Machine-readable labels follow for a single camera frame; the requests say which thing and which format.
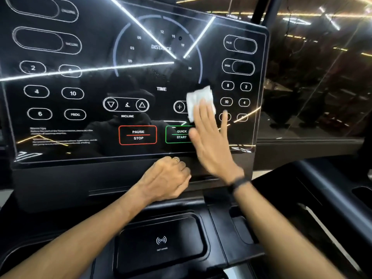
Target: ring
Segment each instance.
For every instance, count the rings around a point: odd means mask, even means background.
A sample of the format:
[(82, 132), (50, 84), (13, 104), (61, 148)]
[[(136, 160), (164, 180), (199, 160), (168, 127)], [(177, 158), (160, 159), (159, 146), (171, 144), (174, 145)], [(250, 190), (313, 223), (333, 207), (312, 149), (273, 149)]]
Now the ring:
[(177, 161), (177, 163), (180, 162), (180, 158), (179, 157), (173, 157), (172, 159), (175, 159)]

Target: red button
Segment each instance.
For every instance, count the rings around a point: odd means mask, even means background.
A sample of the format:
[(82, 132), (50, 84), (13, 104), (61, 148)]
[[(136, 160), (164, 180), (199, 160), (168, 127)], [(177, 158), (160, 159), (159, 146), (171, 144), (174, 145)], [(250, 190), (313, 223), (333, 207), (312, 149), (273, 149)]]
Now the red button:
[(155, 125), (121, 125), (119, 126), (120, 145), (148, 145), (157, 142)]

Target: hand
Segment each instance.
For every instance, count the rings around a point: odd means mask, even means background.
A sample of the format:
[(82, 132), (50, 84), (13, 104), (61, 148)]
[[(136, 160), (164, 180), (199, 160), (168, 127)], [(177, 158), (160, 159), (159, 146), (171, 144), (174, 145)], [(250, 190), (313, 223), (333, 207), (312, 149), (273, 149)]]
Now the hand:
[(235, 164), (227, 140), (227, 111), (222, 114), (221, 132), (218, 130), (211, 104), (204, 99), (193, 109), (196, 128), (189, 131), (203, 167), (226, 184), (244, 176), (244, 171)]
[(171, 157), (156, 161), (134, 185), (148, 204), (177, 198), (189, 185), (190, 169)]

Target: forearm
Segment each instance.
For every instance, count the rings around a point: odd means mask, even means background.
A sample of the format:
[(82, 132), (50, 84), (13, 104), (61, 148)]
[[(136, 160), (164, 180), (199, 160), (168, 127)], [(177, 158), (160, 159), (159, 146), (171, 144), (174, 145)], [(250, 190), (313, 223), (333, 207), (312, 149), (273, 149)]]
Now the forearm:
[(117, 201), (47, 244), (1, 279), (74, 279), (148, 204), (136, 186)]
[(301, 279), (344, 278), (252, 184), (238, 187), (234, 197), (265, 251), (285, 276)]

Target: glossy black screen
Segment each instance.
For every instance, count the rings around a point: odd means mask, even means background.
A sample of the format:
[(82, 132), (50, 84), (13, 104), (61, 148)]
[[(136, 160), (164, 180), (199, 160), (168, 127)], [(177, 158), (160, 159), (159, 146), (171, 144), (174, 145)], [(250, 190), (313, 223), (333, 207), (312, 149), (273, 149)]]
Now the glossy black screen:
[(194, 152), (186, 94), (207, 85), (217, 121), (229, 112), (232, 150), (254, 151), (265, 28), (149, 0), (0, 7), (3, 114), (17, 164)]

